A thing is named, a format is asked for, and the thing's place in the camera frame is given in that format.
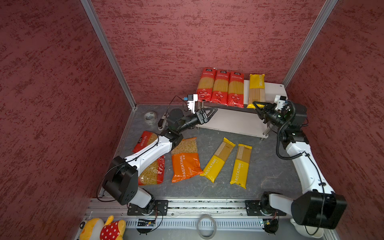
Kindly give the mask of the white ceramic cup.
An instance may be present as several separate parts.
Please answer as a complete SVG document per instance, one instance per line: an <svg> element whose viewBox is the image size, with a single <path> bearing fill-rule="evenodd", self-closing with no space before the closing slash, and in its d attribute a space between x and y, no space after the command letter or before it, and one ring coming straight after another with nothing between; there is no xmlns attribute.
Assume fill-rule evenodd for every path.
<svg viewBox="0 0 384 240"><path fill-rule="evenodd" d="M297 224L294 219L290 219L290 222L295 230L304 237L321 239L324 236L324 229L322 228L302 226Z"/></svg>

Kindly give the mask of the yellow spaghetti bag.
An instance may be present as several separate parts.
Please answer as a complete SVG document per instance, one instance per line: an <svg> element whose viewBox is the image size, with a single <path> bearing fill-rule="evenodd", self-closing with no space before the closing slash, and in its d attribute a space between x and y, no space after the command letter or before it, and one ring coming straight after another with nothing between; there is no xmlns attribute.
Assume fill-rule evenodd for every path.
<svg viewBox="0 0 384 240"><path fill-rule="evenodd" d="M230 184L236 184L246 189L248 171L251 160L252 147L244 144L238 145L233 173Z"/></svg>
<svg viewBox="0 0 384 240"><path fill-rule="evenodd" d="M218 147L218 149L216 150L216 152L214 153L214 155L212 156L200 176L206 177L208 180L214 183L235 146L236 144L234 144L227 138L223 138L222 143L220 144L220 146Z"/></svg>

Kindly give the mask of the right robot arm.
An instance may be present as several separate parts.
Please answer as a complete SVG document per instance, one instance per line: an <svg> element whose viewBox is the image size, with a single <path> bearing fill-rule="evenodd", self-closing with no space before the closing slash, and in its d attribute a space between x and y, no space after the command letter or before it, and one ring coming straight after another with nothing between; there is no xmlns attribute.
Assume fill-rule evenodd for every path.
<svg viewBox="0 0 384 240"><path fill-rule="evenodd" d="M322 174L303 132L307 126L305 106L286 100L281 109L276 103L254 101L256 113L265 124L276 126L276 155L294 163L302 186L302 195L296 199L274 192L264 192L259 203L261 214L272 216L278 212L292 217L302 226L307 237L315 237L324 229L333 230L338 225L347 201L335 193Z"/></svg>

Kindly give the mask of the white two-tier shelf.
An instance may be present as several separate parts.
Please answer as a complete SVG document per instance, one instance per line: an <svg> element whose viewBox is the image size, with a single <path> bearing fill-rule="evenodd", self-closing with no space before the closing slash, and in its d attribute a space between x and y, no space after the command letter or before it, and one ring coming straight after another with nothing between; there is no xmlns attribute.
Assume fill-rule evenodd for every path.
<svg viewBox="0 0 384 240"><path fill-rule="evenodd" d="M250 81L244 80L245 104L248 104L249 86ZM285 86L282 84L265 83L266 101L274 103L277 96L287 97ZM198 125L198 127L262 139L268 138L270 129L267 124L260 120L254 109L247 109L247 105L244 108L219 105L218 108L218 111L208 123Z"/></svg>

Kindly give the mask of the red spaghetti bag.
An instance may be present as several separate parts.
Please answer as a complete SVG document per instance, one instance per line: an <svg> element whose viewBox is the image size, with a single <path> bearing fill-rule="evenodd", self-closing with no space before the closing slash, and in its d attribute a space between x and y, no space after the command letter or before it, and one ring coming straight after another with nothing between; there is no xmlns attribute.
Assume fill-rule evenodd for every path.
<svg viewBox="0 0 384 240"><path fill-rule="evenodd" d="M235 71L230 73L227 105L244 107L244 74Z"/></svg>
<svg viewBox="0 0 384 240"><path fill-rule="evenodd" d="M218 70L212 89L211 103L227 105L229 91L230 72Z"/></svg>
<svg viewBox="0 0 384 240"><path fill-rule="evenodd" d="M196 92L199 102L211 100L216 74L217 70L214 68L203 69Z"/></svg>

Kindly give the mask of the red fusilli bag upper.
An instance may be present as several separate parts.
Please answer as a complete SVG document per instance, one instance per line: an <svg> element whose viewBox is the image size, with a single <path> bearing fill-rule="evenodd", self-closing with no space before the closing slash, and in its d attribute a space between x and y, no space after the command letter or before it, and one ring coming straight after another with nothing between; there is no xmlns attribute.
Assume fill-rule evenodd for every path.
<svg viewBox="0 0 384 240"><path fill-rule="evenodd" d="M137 142L136 146L134 147L133 153L137 153L142 149L144 149L145 147L147 147L148 145L150 145L151 143L156 142L157 138L158 138L157 134L149 131L144 131L139 141Z"/></svg>

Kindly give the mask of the red fusilli bag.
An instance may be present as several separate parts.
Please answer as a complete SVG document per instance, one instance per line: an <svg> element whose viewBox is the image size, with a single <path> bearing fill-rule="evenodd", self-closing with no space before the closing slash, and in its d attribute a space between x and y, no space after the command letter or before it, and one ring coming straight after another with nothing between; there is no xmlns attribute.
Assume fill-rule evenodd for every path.
<svg viewBox="0 0 384 240"><path fill-rule="evenodd" d="M162 156L150 164L139 176L139 185L159 185L164 181L165 157Z"/></svg>
<svg viewBox="0 0 384 240"><path fill-rule="evenodd" d="M133 153L137 153L142 149L144 149L145 147L147 147L148 145L150 145L151 143L156 142L157 138L158 138L157 134L149 131L144 131L139 141L137 142L136 146L134 147Z"/></svg>

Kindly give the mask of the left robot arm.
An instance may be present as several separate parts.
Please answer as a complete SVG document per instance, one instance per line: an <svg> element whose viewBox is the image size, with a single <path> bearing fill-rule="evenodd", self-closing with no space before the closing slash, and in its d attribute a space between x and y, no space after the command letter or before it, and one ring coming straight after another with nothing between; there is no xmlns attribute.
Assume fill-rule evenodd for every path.
<svg viewBox="0 0 384 240"><path fill-rule="evenodd" d="M155 198L139 187L139 176L161 156L171 152L183 140L182 132L208 123L218 108L203 108L185 116L181 109L168 114L166 128L156 140L137 153L122 158L115 157L101 181L101 187L121 205L131 204L149 215L154 211Z"/></svg>

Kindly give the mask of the red fusilli bag lower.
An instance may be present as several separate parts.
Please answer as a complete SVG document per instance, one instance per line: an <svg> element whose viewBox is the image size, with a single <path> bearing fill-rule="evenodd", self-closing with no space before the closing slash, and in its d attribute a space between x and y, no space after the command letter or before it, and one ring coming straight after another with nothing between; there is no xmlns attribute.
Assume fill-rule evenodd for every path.
<svg viewBox="0 0 384 240"><path fill-rule="evenodd" d="M139 185L159 185L164 181L165 157L162 156L150 164L139 176Z"/></svg>

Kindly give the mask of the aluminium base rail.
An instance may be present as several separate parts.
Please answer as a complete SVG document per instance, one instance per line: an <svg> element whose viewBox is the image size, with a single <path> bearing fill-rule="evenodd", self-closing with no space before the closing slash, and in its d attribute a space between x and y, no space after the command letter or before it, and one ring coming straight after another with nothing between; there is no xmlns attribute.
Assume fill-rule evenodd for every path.
<svg viewBox="0 0 384 240"><path fill-rule="evenodd" d="M105 199L92 199L84 219L100 218L124 220L129 229L196 229L219 231L263 232L273 219L293 219L290 215L273 210L264 214L258 200L244 199L159 199L154 211L147 215L131 204L120 205Z"/></svg>

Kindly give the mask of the clear packing tape roll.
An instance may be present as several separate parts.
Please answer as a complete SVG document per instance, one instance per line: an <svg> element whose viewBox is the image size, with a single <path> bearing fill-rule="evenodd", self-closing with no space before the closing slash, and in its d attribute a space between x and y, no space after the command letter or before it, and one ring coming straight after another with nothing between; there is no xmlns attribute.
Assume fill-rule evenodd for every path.
<svg viewBox="0 0 384 240"><path fill-rule="evenodd" d="M154 125L158 122L157 113L154 111L149 111L144 114L144 122L148 125Z"/></svg>

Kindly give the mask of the black white stapler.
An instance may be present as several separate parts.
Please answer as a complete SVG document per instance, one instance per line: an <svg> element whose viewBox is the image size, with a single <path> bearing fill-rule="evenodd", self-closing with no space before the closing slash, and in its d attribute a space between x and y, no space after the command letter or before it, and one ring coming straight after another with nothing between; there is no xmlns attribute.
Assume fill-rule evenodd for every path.
<svg viewBox="0 0 384 240"><path fill-rule="evenodd" d="M163 131L165 127L167 126L167 117L168 113L164 113L163 116L160 118L158 122L158 130Z"/></svg>

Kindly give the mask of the yellow plush toy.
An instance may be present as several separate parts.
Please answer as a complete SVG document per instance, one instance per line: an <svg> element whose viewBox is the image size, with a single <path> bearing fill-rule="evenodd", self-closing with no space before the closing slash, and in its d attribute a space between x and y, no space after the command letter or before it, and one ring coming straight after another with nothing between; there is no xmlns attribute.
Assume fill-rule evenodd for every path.
<svg viewBox="0 0 384 240"><path fill-rule="evenodd" d="M114 221L114 216L109 216L104 222L95 218L85 223L79 240L122 240L126 230L126 221Z"/></svg>

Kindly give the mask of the yellow spaghetti bag crosswise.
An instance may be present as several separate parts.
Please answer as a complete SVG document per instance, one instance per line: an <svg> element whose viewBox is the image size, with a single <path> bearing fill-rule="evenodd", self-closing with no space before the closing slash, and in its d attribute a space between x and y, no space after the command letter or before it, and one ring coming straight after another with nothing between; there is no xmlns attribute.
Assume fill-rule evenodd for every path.
<svg viewBox="0 0 384 240"><path fill-rule="evenodd" d="M250 74L250 87L248 109L255 109L253 102L263 103L266 100L265 96L265 75Z"/></svg>

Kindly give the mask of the orange macaroni bag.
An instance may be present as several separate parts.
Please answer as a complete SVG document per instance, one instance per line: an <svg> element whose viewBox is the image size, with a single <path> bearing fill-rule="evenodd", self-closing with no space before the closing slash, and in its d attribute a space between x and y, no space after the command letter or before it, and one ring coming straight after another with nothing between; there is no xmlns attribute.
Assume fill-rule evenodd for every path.
<svg viewBox="0 0 384 240"><path fill-rule="evenodd" d="M182 140L171 153L174 170L172 183L187 180L203 173L198 154L197 138Z"/></svg>

